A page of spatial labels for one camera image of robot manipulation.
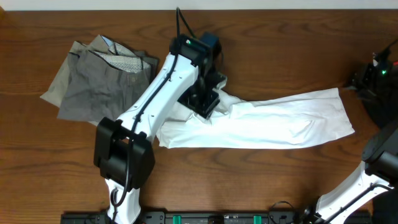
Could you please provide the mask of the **white t-shirt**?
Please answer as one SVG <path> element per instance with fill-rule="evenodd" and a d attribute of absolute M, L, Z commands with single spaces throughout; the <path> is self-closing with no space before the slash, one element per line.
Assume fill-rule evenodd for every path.
<path fill-rule="evenodd" d="M 168 149 L 299 149 L 354 133 L 337 88 L 267 101 L 244 101 L 220 90 L 208 119 L 176 103 L 156 136 Z"/>

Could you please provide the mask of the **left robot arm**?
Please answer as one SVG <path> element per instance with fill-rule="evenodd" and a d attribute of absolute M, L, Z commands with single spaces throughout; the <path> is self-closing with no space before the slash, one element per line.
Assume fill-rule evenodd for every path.
<path fill-rule="evenodd" d="M 142 96 L 116 120 L 103 118 L 96 128 L 93 163 L 109 189 L 110 223 L 135 223 L 141 213 L 140 188 L 150 176 L 152 144 L 174 104 L 209 118 L 220 102 L 217 90 L 227 78 L 216 68 L 222 52 L 219 38 L 174 38 L 165 63 Z"/>

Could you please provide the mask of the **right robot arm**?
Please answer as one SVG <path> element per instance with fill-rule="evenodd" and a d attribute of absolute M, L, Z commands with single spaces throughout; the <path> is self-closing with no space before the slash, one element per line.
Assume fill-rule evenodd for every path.
<path fill-rule="evenodd" d="M 359 166 L 303 214 L 302 223 L 344 223 L 374 197 L 397 189 L 397 62 L 375 60 L 349 84 L 379 127 Z"/>

